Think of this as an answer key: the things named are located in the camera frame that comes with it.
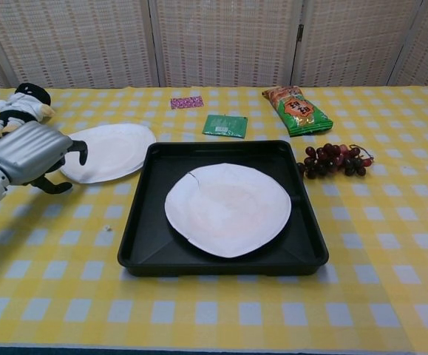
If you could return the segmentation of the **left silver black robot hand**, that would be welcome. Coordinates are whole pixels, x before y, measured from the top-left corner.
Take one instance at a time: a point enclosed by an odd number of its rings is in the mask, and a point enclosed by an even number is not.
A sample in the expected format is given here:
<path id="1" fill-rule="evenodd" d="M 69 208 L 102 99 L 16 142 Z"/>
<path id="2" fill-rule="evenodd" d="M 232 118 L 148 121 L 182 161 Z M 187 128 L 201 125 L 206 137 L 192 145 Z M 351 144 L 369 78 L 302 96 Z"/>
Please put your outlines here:
<path id="1" fill-rule="evenodd" d="M 71 189 L 72 184 L 55 185 L 46 174 L 61 168 L 68 152 L 79 154 L 80 165 L 86 163 L 88 147 L 84 141 L 74 141 L 57 129 L 31 121 L 0 138 L 0 171 L 11 186 L 30 184 L 58 195 Z"/>

